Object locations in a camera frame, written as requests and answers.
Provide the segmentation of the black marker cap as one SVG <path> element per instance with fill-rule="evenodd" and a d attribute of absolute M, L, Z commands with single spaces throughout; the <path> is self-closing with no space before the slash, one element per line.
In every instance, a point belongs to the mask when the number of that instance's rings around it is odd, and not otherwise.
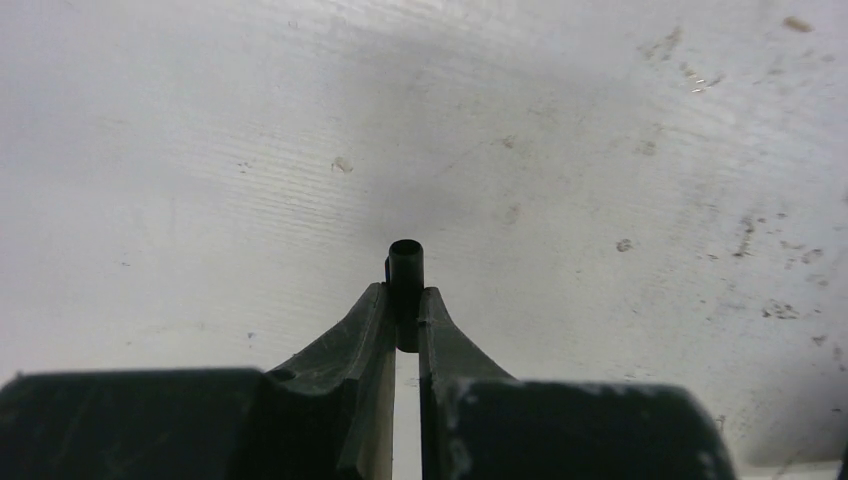
<path fill-rule="evenodd" d="M 412 239 L 393 242 L 385 260 L 385 283 L 397 331 L 397 348 L 417 353 L 418 313 L 424 290 L 422 245 Z"/>

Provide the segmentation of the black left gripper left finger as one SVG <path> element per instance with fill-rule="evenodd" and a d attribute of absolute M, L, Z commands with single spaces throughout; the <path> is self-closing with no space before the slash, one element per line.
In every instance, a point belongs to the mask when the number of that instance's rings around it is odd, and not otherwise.
<path fill-rule="evenodd" d="M 289 360 L 22 375 L 1 391 L 5 479 L 388 479 L 395 333 L 384 284 Z"/>

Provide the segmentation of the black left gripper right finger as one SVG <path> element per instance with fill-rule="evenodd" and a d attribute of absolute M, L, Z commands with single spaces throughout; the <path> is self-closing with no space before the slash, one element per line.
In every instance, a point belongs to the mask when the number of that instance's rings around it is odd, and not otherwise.
<path fill-rule="evenodd" d="M 422 475 L 426 479 L 732 479 L 712 417 L 667 384 L 511 376 L 421 296 Z"/>

